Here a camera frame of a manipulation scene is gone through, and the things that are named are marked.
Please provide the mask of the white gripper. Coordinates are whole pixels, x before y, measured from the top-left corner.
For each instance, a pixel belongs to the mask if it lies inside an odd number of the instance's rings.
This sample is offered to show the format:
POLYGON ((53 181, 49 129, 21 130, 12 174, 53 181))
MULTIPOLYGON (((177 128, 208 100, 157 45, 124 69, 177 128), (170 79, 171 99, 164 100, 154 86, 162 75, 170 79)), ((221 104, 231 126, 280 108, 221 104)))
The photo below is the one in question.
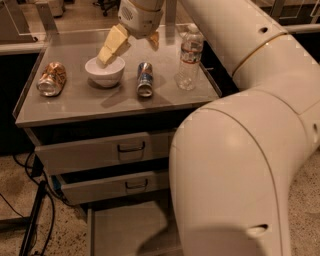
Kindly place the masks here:
POLYGON ((97 59, 104 65, 125 45, 129 33, 135 38, 147 38, 150 46, 159 48, 159 33, 155 32, 163 15, 164 0, 121 0, 118 19, 122 24, 114 25, 109 31, 97 59))

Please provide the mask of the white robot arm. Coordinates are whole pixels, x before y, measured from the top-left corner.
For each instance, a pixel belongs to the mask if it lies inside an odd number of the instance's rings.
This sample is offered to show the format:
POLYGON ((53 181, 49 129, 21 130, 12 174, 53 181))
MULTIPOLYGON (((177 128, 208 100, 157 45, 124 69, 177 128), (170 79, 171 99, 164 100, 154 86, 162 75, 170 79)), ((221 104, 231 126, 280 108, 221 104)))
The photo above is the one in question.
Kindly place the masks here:
POLYGON ((319 146, 320 67, 252 0, 182 0, 239 93, 176 130, 169 176, 184 256, 291 256, 288 194, 319 146))

